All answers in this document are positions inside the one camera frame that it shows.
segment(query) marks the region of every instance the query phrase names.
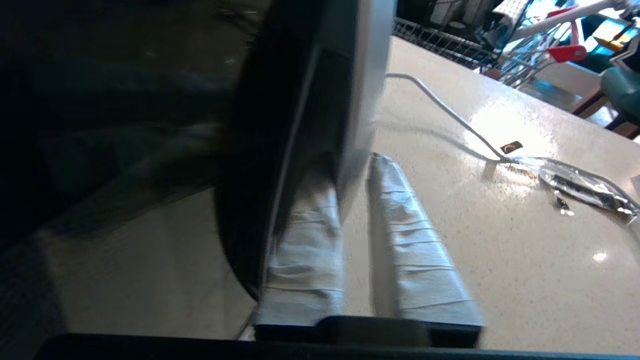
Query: speckled countertop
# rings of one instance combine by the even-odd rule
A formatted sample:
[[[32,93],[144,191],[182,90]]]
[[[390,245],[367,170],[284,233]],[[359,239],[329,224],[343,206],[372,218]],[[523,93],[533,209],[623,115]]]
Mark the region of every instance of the speckled countertop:
[[[394,38],[388,71],[423,80],[499,147],[605,175],[637,197],[640,145]],[[640,240],[587,205],[574,217],[405,80],[389,79],[374,151],[403,168],[486,316],[482,347],[640,354]],[[368,315],[364,187],[344,228],[348,313]]]

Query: foil wrapper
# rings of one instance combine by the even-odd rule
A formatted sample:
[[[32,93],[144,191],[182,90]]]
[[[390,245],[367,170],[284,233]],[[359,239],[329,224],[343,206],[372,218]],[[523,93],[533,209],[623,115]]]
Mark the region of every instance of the foil wrapper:
[[[541,182],[586,204],[628,217],[635,217],[640,211],[626,193],[602,177],[552,159],[518,157],[513,160],[531,169]]]

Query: metal rack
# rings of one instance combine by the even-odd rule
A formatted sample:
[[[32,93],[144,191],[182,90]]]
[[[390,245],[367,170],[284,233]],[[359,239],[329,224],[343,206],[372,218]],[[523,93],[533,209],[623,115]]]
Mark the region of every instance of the metal rack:
[[[521,23],[531,2],[532,0],[504,0],[493,12],[513,19],[515,29]],[[482,30],[478,29],[477,34],[473,35],[479,35],[481,32]],[[479,69],[481,72],[492,68],[502,54],[502,49],[494,49],[489,43],[481,40],[480,36],[473,36],[473,39],[463,38],[447,32],[444,27],[430,28],[399,17],[394,19],[392,33],[462,66]]]

